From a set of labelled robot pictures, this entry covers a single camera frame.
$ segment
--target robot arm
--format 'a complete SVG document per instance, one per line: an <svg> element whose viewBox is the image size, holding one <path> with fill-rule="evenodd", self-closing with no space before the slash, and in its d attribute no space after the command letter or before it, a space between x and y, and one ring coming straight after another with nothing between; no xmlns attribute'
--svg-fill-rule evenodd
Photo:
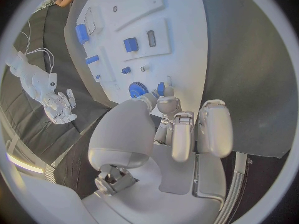
<svg viewBox="0 0 299 224"><path fill-rule="evenodd" d="M45 112L54 124L64 124L74 121L77 116L71 110L76 107L75 98L71 89L67 90L68 98L62 93L55 94L57 74L47 73L37 66L28 63L22 52L13 47L6 59L10 71L20 77L24 90L36 99L45 108Z"/></svg>

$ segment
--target white robotic arm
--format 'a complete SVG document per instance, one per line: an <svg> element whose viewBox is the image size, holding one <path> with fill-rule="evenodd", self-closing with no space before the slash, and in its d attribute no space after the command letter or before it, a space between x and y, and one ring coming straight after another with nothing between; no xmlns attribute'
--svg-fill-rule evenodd
<svg viewBox="0 0 299 224"><path fill-rule="evenodd" d="M6 59L10 71L20 77L24 90L37 101L41 102L45 112L54 124L64 124L74 121L77 116L71 110L76 107L75 98L71 89L67 90L68 98L62 93L55 94L57 74L47 73L37 66L28 63L22 52L13 47Z"/></svg>

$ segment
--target white robotic hand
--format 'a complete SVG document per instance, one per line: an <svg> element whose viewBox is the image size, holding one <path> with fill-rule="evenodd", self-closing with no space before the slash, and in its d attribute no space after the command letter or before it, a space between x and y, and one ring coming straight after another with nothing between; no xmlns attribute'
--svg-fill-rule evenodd
<svg viewBox="0 0 299 224"><path fill-rule="evenodd" d="M20 77L24 90L43 104L47 116L54 124L69 123L77 118L71 112L76 107L72 90L67 90L68 98L62 92L54 92L57 86L56 73L49 74L30 65L27 57L22 52L17 52L14 47L6 63L10 66L10 71Z"/></svg>

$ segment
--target light strip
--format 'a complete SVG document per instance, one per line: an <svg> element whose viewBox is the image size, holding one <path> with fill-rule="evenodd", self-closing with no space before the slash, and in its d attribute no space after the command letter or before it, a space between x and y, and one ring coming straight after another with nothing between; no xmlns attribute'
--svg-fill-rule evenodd
<svg viewBox="0 0 299 224"><path fill-rule="evenodd" d="M36 168L36 167L33 167L33 166L30 166L28 164L25 164L17 159L15 159L14 157L12 157L11 155L7 154L8 156L8 159L13 162L15 165L21 167L21 168L24 168L24 169L27 169L27 170L30 170L30 171L33 171L33 172L37 172L37 173L43 173L43 170L41 168Z"/></svg>

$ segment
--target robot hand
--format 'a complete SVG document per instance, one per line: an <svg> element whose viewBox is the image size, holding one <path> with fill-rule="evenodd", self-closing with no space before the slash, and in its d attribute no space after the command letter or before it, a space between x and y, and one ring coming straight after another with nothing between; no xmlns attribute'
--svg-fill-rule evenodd
<svg viewBox="0 0 299 224"><path fill-rule="evenodd" d="M77 118L71 113L76 106L72 90L67 90L69 100L62 92L58 92L58 95L54 92L57 85L56 73L49 74L29 64L27 57L15 48L6 63L10 66L10 71L20 77L24 90L43 104L47 116L54 124L69 123Z"/></svg>

